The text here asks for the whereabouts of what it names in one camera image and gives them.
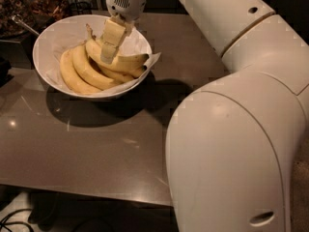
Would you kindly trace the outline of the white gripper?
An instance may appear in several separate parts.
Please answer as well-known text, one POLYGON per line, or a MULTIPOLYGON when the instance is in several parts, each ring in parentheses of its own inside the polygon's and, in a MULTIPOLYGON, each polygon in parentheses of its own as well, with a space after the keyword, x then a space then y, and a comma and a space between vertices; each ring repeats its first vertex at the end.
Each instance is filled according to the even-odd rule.
POLYGON ((111 64, 125 36, 129 36, 134 22, 144 11, 147 0, 106 0, 112 15, 104 22, 101 35, 101 61, 111 64))

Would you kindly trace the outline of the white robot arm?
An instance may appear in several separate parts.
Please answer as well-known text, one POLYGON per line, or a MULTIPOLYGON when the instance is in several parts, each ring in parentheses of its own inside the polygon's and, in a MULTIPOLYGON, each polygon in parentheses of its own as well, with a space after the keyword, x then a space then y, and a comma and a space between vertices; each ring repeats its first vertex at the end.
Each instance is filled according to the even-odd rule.
POLYGON ((291 232, 309 117, 307 43, 263 0, 179 0, 229 75, 187 96, 166 135, 180 232, 291 232))

